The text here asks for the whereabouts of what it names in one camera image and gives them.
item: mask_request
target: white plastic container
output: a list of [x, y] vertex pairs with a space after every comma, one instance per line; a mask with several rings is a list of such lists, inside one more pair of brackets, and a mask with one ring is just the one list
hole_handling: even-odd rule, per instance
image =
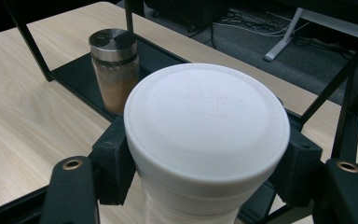
[[185, 63], [131, 92], [126, 135], [146, 223], [233, 223], [274, 171], [290, 125], [278, 98], [234, 69]]

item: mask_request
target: black metal frame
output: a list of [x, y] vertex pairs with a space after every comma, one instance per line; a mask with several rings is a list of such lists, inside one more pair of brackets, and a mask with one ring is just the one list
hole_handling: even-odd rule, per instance
[[[86, 54], [62, 67], [50, 71], [34, 42], [26, 23], [22, 20], [21, 14], [14, 5], [11, 5], [9, 0], [6, 0], [6, 3], [8, 3], [7, 6], [9, 12], [21, 31], [30, 51], [38, 62], [46, 80], [57, 80], [88, 106], [93, 108], [104, 118], [111, 121], [113, 123], [112, 125], [114, 125], [115, 122], [119, 122], [120, 117], [107, 112], [103, 108], [102, 97], [99, 93], [97, 81], [91, 67], [90, 55]], [[128, 30], [132, 31], [130, 1], [125, 1], [125, 8]], [[188, 61], [148, 42], [138, 35], [137, 38], [139, 41], [141, 75], [143, 77], [166, 66], [188, 63]], [[311, 116], [317, 112], [320, 106], [345, 80], [348, 80], [348, 82], [338, 120], [335, 144], [331, 156], [332, 159], [327, 163], [322, 163], [320, 162], [321, 149], [300, 132]], [[333, 196], [330, 195], [331, 192], [348, 192], [348, 190], [358, 191], [358, 164], [356, 164], [358, 143], [358, 52], [333, 78], [303, 115], [298, 115], [292, 111], [287, 111], [287, 113], [292, 126], [290, 147], [283, 156], [277, 170], [269, 179], [272, 186], [275, 188], [274, 190], [276, 190], [278, 195], [280, 195], [286, 202], [286, 206], [268, 215], [271, 205], [271, 197], [274, 197], [275, 193], [269, 190], [270, 184], [267, 184], [266, 182], [266, 185], [263, 185], [263, 188], [267, 186], [267, 191], [272, 193], [270, 193], [269, 199], [262, 200], [262, 202], [258, 203], [266, 203], [267, 201], [267, 206], [262, 204], [264, 208], [261, 209], [261, 216], [253, 218], [249, 223], [291, 223], [309, 215], [314, 216], [315, 223], [344, 223], [343, 220], [350, 220], [351, 223], [358, 223], [358, 201], [347, 194], [333, 193]], [[126, 146], [125, 136], [124, 138], [121, 137], [112, 141], [118, 141], [120, 144], [117, 146]], [[110, 140], [103, 140], [103, 144], [106, 142], [110, 142]], [[112, 156], [110, 153], [118, 150], [123, 150], [125, 152], [127, 149], [110, 148], [103, 153]], [[126, 190], [130, 187], [128, 181], [132, 179], [131, 172], [134, 172], [133, 165], [126, 166], [128, 163], [123, 164], [118, 160], [116, 167], [106, 170], [101, 168], [103, 167], [103, 161], [101, 161], [101, 159], [104, 158], [104, 156], [99, 158], [100, 159], [96, 160], [92, 153], [89, 158], [75, 158], [75, 160], [84, 160], [89, 167], [87, 172], [81, 172], [78, 173], [78, 175], [82, 176], [88, 174], [89, 177], [90, 175], [93, 176], [94, 181], [93, 184], [89, 184], [89, 188], [90, 191], [96, 191], [97, 195], [91, 197], [95, 197], [96, 200], [102, 199], [102, 202], [105, 201], [108, 202], [108, 204], [124, 203], [127, 194]], [[131, 158], [128, 156], [125, 160], [131, 163]], [[126, 173], [127, 177], [117, 177], [113, 175], [113, 178], [115, 179], [114, 182], [103, 182], [106, 179], [112, 179], [111, 174], [116, 174], [117, 172], [115, 170], [122, 170], [122, 167], [125, 167], [125, 169], [128, 170]], [[289, 176], [287, 183], [279, 181], [280, 179], [287, 178], [287, 173], [293, 174]], [[116, 185], [115, 188], [118, 190], [118, 192], [115, 192], [115, 195], [101, 193], [106, 192], [103, 190], [106, 189], [106, 186], [112, 187], [114, 185]], [[287, 186], [289, 185], [291, 187], [299, 187], [288, 190]], [[39, 189], [16, 201], [1, 206], [0, 223], [36, 223], [42, 215], [47, 193], [50, 192], [48, 187]], [[301, 200], [296, 199], [299, 192], [301, 194]], [[55, 200], [60, 199], [60, 197], [53, 197], [53, 199], [48, 200], [48, 203], [52, 204], [57, 202]], [[242, 209], [239, 218], [248, 217], [248, 211], [255, 211], [252, 209], [255, 205], [252, 201], [257, 200], [250, 200], [250, 203], [246, 203], [243, 208], [246, 208], [247, 210], [245, 211], [245, 209]], [[43, 213], [50, 212], [50, 210], [43, 210]]]

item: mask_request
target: wooden table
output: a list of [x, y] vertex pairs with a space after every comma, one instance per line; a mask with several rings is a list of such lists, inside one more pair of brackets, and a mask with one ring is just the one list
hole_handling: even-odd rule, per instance
[[[134, 32], [193, 63], [214, 63], [264, 83], [298, 114], [315, 95], [134, 15]], [[126, 29], [120, 7], [98, 3], [29, 25], [50, 69], [88, 52], [89, 36], [105, 28]], [[330, 157], [339, 106], [327, 102], [303, 130]], [[45, 187], [54, 165], [87, 156], [110, 123], [56, 81], [47, 82], [17, 29], [0, 33], [0, 205]], [[102, 223], [142, 223], [143, 197], [134, 177], [123, 206], [100, 206]]]

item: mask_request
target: jar lid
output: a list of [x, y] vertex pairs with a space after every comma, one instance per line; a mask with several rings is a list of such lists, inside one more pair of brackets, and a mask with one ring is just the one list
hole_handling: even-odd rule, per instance
[[137, 52], [136, 37], [121, 29], [105, 29], [89, 37], [91, 54], [106, 62], [120, 62], [129, 59]]
[[258, 188], [284, 151], [290, 125], [279, 99], [244, 73], [185, 63], [144, 78], [124, 111], [137, 167], [191, 197]]

